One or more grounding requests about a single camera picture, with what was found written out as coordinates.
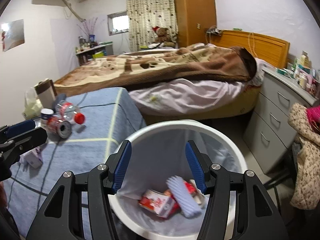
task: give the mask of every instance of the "bottle label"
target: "bottle label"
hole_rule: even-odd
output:
[[[61,115],[61,117],[64,116],[64,111],[67,109],[67,107],[69,107],[71,105],[72,105],[72,103],[66,102],[60,107],[59,114]]]

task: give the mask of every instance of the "yellow stripe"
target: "yellow stripe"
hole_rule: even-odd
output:
[[[112,135],[113,135],[113,130],[114,130],[114,127],[115,127],[115,122],[116,122],[116,117],[117,117],[118,104],[119,104],[119,101],[120,101],[122,90],[123,89],[119,90],[117,98],[116,98],[116,101],[115,101],[115,107],[113,108],[113,113],[112,113],[111,123],[110,123],[110,127],[109,127],[108,138],[112,138]],[[110,153],[109,153],[110,152],[110,146],[111,146],[111,140],[107,141],[106,151],[105,151],[105,160],[104,161],[106,161],[108,159],[109,155],[110,155]]]
[[[116,143],[117,145],[119,145],[119,143],[113,139],[113,138],[85,138],[85,139],[70,139],[70,140],[65,140],[63,141],[63,143],[67,143],[67,142],[98,142],[98,141],[111,141]]]

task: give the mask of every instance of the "trash can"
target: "trash can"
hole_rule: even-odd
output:
[[[188,219],[177,213],[167,220],[138,206],[147,189],[164,192],[169,177],[178,175],[186,181],[193,178],[185,155],[188,140],[194,140],[199,151],[213,163],[229,171],[247,170],[243,155],[227,136],[197,121],[156,123],[133,133],[127,140],[132,143],[130,163],[121,189],[108,196],[109,202],[124,225],[150,240],[195,240],[200,231],[206,206],[199,217]],[[235,201],[235,192],[231,192],[225,239],[232,236]]]

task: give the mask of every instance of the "wooden wardrobe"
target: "wooden wardrobe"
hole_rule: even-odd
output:
[[[214,0],[174,0],[178,22],[178,45],[203,42],[205,31],[217,25]]]

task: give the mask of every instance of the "nightstand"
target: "nightstand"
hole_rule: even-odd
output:
[[[316,99],[293,79],[266,67],[263,71],[263,85],[243,140],[266,174],[279,163],[296,135],[288,125],[291,106],[297,102],[311,107]]]

